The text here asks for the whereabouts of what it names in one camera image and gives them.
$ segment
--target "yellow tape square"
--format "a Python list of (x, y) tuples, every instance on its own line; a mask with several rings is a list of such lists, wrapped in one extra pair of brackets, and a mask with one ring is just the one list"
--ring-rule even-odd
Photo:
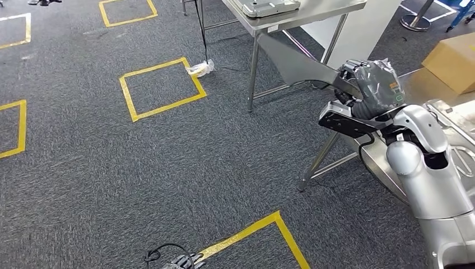
[(25, 29), (25, 39), (22, 40), (22, 41), (13, 42), (13, 43), (10, 43), (10, 44), (5, 44), (5, 45), (0, 44), (0, 49), (4, 49), (4, 48), (8, 48), (8, 47), (21, 45), (21, 44), (26, 44), (26, 43), (31, 42), (31, 13), (25, 13), (25, 14), (21, 14), (21, 15), (10, 16), (10, 17), (3, 17), (3, 18), (0, 18), (0, 21), (12, 20), (14, 18), (25, 18), (25, 28), (26, 28)]
[(183, 104), (189, 103), (191, 101), (198, 100), (198, 99), (203, 98), (203, 97), (206, 96), (206, 92), (204, 91), (203, 87), (201, 86), (201, 83), (199, 83), (198, 79), (195, 76), (190, 76), (193, 83), (194, 83), (194, 85), (195, 85), (195, 87), (196, 87), (196, 89), (198, 90), (197, 95), (185, 98), (183, 100), (174, 102), (174, 103), (169, 104), (169, 105), (165, 105), (165, 106), (150, 110), (148, 112), (137, 114), (137, 111), (135, 110), (135, 106), (133, 104), (132, 97), (131, 97), (131, 94), (129, 92), (129, 88), (127, 86), (127, 83), (126, 83), (125, 79), (127, 77), (140, 75), (140, 74), (143, 74), (143, 73), (146, 73), (146, 72), (151, 72), (151, 71), (158, 70), (160, 68), (164, 68), (164, 67), (171, 66), (173, 64), (178, 64), (178, 63), (182, 63), (185, 67), (190, 67), (190, 64), (188, 63), (187, 59), (185, 57), (181, 57), (180, 59), (177, 59), (177, 60), (174, 60), (174, 61), (162, 63), (162, 64), (159, 64), (157, 66), (148, 67), (148, 68), (145, 68), (145, 69), (142, 69), (142, 70), (139, 70), (139, 71), (134, 71), (134, 72), (127, 73), (127, 74), (125, 74), (125, 75), (123, 75), (122, 77), (119, 78), (120, 86), (122, 87), (122, 91), (124, 93), (125, 102), (127, 103), (127, 108), (129, 109), (129, 112), (131, 114), (131, 118), (132, 118), (133, 122), (136, 122), (139, 119), (143, 119), (143, 118), (151, 116), (151, 115), (155, 115), (157, 113), (163, 112), (163, 111), (171, 109), (171, 108), (176, 108), (179, 105), (183, 105)]
[(8, 157), (25, 150), (25, 138), (26, 138), (26, 100), (20, 100), (6, 105), (0, 105), (0, 110), (13, 108), (14, 106), (20, 106), (20, 116), (18, 121), (18, 146), (16, 149), (8, 150), (0, 153), (0, 159)]
[(250, 236), (251, 234), (255, 233), (256, 231), (269, 226), (270, 224), (275, 223), (277, 227), (279, 228), (279, 231), (281, 232), (283, 238), (285, 239), (285, 242), (287, 243), (288, 247), (290, 248), (290, 251), (292, 254), (294, 254), (295, 259), (299, 263), (300, 268), (302, 269), (310, 269), (309, 264), (305, 260), (304, 255), (299, 249), (299, 246), (294, 240), (294, 237), (288, 230), (287, 226), (285, 225), (285, 222), (283, 222), (283, 219), (281, 217), (280, 211), (274, 212), (270, 214), (269, 216), (256, 221), (255, 223), (251, 224), (249, 227), (246, 229), (240, 231), (239, 233), (227, 238), (226, 240), (219, 242), (215, 245), (212, 245), (203, 251), (200, 251), (199, 253), (203, 254), (203, 257), (201, 259), (197, 260), (196, 263), (209, 258), (210, 256), (222, 251), (223, 249), (229, 247), (230, 245), (237, 243), (241, 241), (242, 239)]
[(107, 18), (107, 14), (105, 13), (104, 4), (111, 3), (111, 2), (116, 2), (116, 1), (119, 1), (119, 0), (105, 0), (105, 1), (99, 2), (99, 10), (101, 11), (101, 15), (103, 17), (104, 24), (105, 24), (106, 27), (113, 27), (113, 26), (118, 26), (118, 25), (123, 25), (123, 24), (130, 24), (132, 22), (143, 21), (143, 20), (146, 20), (148, 18), (153, 18), (153, 17), (158, 16), (157, 9), (153, 5), (152, 0), (147, 0), (148, 6), (152, 10), (151, 15), (148, 15), (147, 17), (143, 17), (143, 18), (134, 18), (132, 20), (120, 21), (120, 22), (115, 22), (115, 23), (111, 24), (109, 22), (109, 19)]

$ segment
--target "stainless steel table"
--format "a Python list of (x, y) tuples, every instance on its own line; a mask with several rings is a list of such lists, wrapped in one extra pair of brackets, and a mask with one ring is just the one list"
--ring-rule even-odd
[[(452, 156), (462, 177), (462, 183), (472, 202), (475, 203), (475, 180), (473, 178), (475, 177), (473, 171), (475, 170), (475, 92), (457, 95), (425, 68), (400, 76), (399, 81), (407, 94), (409, 103), (425, 104), (437, 115), (452, 145)], [(355, 152), (361, 143), (368, 141), (366, 137), (356, 140), (341, 134), (332, 134), (307, 171), (306, 177), (300, 182), (298, 187), (300, 191), (304, 190), (308, 179), (316, 178), (357, 156), (356, 153), (352, 153), (335, 163), (318, 169), (339, 137), (343, 138)], [(386, 144), (376, 138), (372, 145), (363, 148), (364, 162), (391, 192), (402, 201), (407, 202), (401, 182), (386, 160), (386, 149)]]
[(272, 94), (274, 92), (287, 89), (291, 85), (283, 85), (277, 88), (266, 90), (258, 94), (254, 94), (255, 86), (255, 77), (257, 72), (257, 61), (259, 55), (259, 44), (257, 42), (257, 37), (260, 34), (268, 34), (276, 31), (283, 31), (287, 37), (295, 44), (299, 49), (305, 53), (308, 57), (315, 59), (308, 52), (303, 45), (301, 45), (293, 36), (291, 36), (286, 30), (290, 28), (299, 27), (305, 24), (312, 23), (314, 21), (325, 20), (330, 17), (341, 15), (340, 21), (335, 33), (333, 35), (332, 41), (328, 47), (328, 52), (323, 59), (324, 63), (327, 63), (330, 59), (330, 55), (333, 51), (333, 48), (338, 40), (340, 32), (343, 28), (344, 22), (346, 21), (347, 14), (352, 11), (363, 9), (366, 0), (300, 0), (300, 8), (296, 11), (276, 14), (263, 18), (250, 18), (246, 16), (241, 10), (234, 4), (233, 0), (221, 0), (226, 7), (232, 12), (236, 17), (234, 20), (220, 22), (219, 24), (214, 24), (210, 26), (204, 25), (204, 12), (203, 12), (203, 0), (199, 0), (200, 13), (201, 13), (201, 24), (205, 30), (212, 28), (220, 27), (223, 25), (228, 25), (234, 22), (240, 22), (244, 28), (249, 32), (249, 34), (254, 37), (253, 45), (253, 54), (251, 61), (251, 75), (249, 81), (249, 95), (248, 95), (248, 111), (252, 111), (253, 100)]

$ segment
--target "plastic bag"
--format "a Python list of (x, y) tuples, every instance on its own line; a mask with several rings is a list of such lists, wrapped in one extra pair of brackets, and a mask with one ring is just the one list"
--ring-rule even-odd
[(192, 67), (187, 67), (187, 72), (190, 76), (202, 77), (215, 69), (215, 63), (209, 59)]

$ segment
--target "brown cardboard box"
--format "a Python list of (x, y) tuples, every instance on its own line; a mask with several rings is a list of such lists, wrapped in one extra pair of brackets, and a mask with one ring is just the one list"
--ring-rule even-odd
[(457, 94), (475, 91), (475, 33), (442, 40), (422, 65)]

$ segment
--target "white panel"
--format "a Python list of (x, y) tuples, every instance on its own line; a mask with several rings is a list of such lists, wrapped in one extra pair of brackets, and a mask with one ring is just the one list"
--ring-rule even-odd
[[(338, 68), (347, 59), (368, 59), (400, 3), (401, 0), (368, 0), (363, 10), (348, 14), (328, 65)], [(327, 48), (338, 20), (339, 16), (302, 28)]]

